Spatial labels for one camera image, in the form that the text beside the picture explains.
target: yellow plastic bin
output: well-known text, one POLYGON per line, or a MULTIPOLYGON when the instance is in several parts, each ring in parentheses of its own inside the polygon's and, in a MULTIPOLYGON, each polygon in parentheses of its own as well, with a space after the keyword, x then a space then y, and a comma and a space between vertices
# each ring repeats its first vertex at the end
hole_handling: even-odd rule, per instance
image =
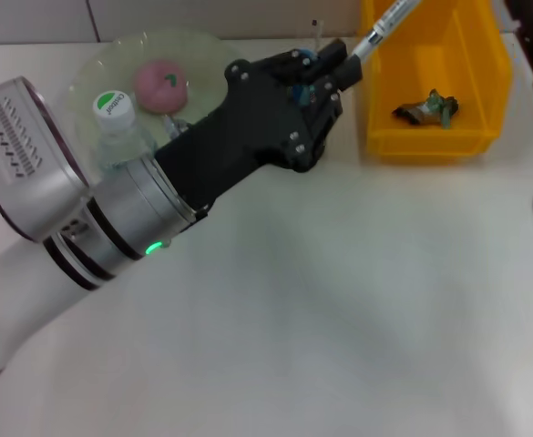
MULTIPOLYGON (((363 0, 362 33, 394 0, 363 0)), ((395 162, 440 162, 488 150, 499 137, 511 62, 488 0, 424 0, 364 67, 358 117, 366 150, 395 162), (436 88, 460 104, 452 129, 413 127, 392 112, 436 88)))

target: clear plastic plate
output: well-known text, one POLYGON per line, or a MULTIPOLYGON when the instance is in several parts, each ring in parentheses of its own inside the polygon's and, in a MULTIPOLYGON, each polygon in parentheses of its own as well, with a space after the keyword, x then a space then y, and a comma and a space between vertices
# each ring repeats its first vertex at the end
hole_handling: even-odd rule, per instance
POLYGON ((94 99, 117 89, 133 96, 138 120, 160 147, 169 142, 163 116, 150 114, 134 101, 133 76, 140 66, 155 59, 177 62, 189 82, 188 103, 174 118, 194 124, 226 97, 224 71, 241 56, 218 38, 186 28, 162 28, 124 36, 110 43, 78 72, 67 93, 67 112, 74 118, 75 134, 82 148, 94 151, 99 128, 92 113, 94 99))

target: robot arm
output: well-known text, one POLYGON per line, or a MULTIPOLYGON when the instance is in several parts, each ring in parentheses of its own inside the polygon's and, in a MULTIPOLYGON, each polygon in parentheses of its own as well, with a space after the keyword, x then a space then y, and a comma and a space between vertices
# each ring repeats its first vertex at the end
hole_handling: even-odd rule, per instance
POLYGON ((232 63, 220 107, 93 188, 31 84, 0 85, 0 212, 23 237, 0 255, 0 372, 36 331, 205 218, 256 169, 313 168, 343 112, 340 91, 418 2, 397 0, 351 56, 337 40, 319 54, 232 63))

